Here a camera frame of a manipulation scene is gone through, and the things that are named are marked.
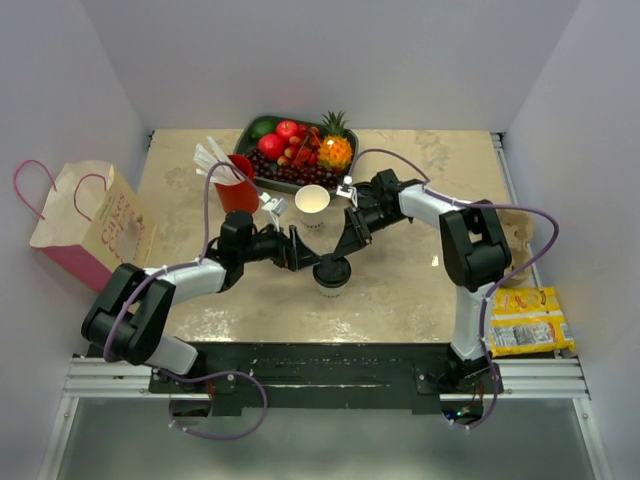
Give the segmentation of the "paper bag pink handles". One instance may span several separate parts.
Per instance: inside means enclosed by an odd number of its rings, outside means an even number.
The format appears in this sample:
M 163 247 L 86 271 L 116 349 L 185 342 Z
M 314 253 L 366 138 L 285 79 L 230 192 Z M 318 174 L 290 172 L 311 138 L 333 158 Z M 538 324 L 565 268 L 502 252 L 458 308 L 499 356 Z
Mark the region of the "paper bag pink handles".
M 29 165 L 42 168 L 50 183 L 44 204 L 33 206 L 18 178 Z M 57 176 L 38 160 L 14 171 L 18 198 L 38 218 L 29 246 L 88 288 L 104 288 L 122 264 L 146 265 L 157 224 L 143 200 L 115 165 L 98 160 L 67 163 Z

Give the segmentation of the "white paper coffee cup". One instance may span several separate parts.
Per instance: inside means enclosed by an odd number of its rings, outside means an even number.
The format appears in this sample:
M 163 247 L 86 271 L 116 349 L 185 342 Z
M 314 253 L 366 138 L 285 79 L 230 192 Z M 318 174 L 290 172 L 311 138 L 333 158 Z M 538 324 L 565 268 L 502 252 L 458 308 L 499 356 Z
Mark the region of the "white paper coffee cup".
M 336 298 L 342 294 L 348 279 L 322 279 L 316 280 L 320 293 L 327 298 Z

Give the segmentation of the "black coffee cup lid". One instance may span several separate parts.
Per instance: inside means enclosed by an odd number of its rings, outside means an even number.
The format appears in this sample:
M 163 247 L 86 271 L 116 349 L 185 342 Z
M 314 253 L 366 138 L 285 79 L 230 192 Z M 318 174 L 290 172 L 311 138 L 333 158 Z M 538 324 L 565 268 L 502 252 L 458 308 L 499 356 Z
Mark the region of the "black coffee cup lid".
M 358 182 L 353 185 L 352 204 L 357 208 L 369 208 L 377 203 L 373 187 L 369 182 Z

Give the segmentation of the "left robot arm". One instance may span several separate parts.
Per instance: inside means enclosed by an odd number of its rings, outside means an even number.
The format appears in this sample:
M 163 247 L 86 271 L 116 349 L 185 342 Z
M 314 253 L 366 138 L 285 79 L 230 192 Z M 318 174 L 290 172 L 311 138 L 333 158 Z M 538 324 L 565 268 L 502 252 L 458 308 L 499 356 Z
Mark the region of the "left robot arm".
M 194 346 L 164 333 L 171 307 L 229 290 L 247 263 L 263 260 L 295 272 L 316 265 L 320 256 L 294 226 L 288 232 L 273 225 L 259 230 L 250 213 L 233 211 L 204 255 L 191 262 L 147 270 L 118 266 L 86 315 L 81 335 L 108 361 L 167 370 L 183 391 L 196 392 L 206 383 L 207 368 L 196 361 Z

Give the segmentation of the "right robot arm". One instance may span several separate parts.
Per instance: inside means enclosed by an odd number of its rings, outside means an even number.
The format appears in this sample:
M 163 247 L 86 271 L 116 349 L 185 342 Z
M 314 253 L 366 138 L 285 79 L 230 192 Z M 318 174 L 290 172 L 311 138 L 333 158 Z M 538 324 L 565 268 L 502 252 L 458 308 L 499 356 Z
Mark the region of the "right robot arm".
M 347 256 L 372 242 L 373 234 L 407 220 L 419 220 L 440 233 L 442 261 L 456 286 L 454 333 L 444 377 L 459 393 L 469 392 L 489 370 L 488 313 L 493 289 L 511 262 L 494 205 L 483 200 L 458 206 L 418 180 L 401 181 L 393 170 L 377 173 L 369 182 L 338 189 L 352 205 L 344 210 L 344 227 L 334 252 L 313 270 L 317 283 L 343 287 L 351 276 Z

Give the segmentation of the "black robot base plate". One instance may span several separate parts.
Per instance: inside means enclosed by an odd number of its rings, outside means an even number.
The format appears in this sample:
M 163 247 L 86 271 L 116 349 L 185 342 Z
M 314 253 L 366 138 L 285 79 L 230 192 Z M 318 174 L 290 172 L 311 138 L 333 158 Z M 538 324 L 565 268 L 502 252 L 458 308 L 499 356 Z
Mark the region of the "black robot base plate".
M 185 382 L 164 373 L 154 394 L 213 402 L 216 415 L 245 408 L 389 409 L 457 417 L 469 396 L 502 393 L 497 364 L 460 360 L 445 343 L 197 342 Z

